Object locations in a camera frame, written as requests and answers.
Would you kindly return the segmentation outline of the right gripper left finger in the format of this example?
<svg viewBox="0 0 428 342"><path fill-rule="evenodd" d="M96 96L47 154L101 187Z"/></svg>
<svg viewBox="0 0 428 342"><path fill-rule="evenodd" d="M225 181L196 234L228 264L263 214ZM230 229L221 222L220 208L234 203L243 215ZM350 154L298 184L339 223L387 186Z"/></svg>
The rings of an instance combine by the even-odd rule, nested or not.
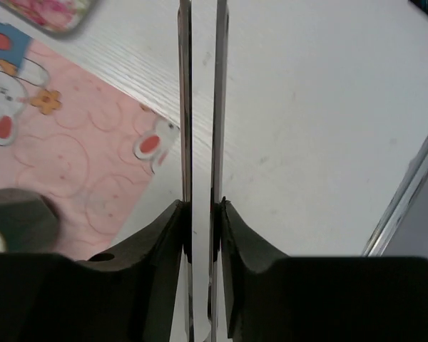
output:
<svg viewBox="0 0 428 342"><path fill-rule="evenodd" d="M86 261L0 253L0 341L168 341L184 202Z"/></svg>

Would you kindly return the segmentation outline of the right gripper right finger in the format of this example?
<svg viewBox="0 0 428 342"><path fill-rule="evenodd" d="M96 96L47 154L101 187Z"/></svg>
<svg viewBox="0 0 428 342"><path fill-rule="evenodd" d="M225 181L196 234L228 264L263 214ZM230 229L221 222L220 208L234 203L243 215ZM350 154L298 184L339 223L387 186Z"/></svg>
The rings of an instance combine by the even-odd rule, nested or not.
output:
<svg viewBox="0 0 428 342"><path fill-rule="evenodd" d="M234 341L428 341L428 260L288 256L216 207Z"/></svg>

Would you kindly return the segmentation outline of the metal tongs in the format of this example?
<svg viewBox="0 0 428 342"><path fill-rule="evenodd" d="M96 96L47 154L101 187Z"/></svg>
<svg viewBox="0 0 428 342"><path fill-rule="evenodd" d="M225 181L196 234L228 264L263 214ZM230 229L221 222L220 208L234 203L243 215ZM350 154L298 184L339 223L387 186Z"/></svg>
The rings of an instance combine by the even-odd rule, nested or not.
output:
<svg viewBox="0 0 428 342"><path fill-rule="evenodd" d="M182 230L185 257L185 332L195 341L194 242L197 214L194 209L193 168L210 168L210 213L206 232L208 252L208 294L206 341L218 341L218 287L220 253L220 204L223 189L223 152L225 135L226 80L228 70L228 39L230 11L227 1L217 1L215 10L215 48L213 50L213 115L209 133L197 133L193 124L193 3L180 1L178 7L178 72L180 97L180 161L182 180Z"/></svg>

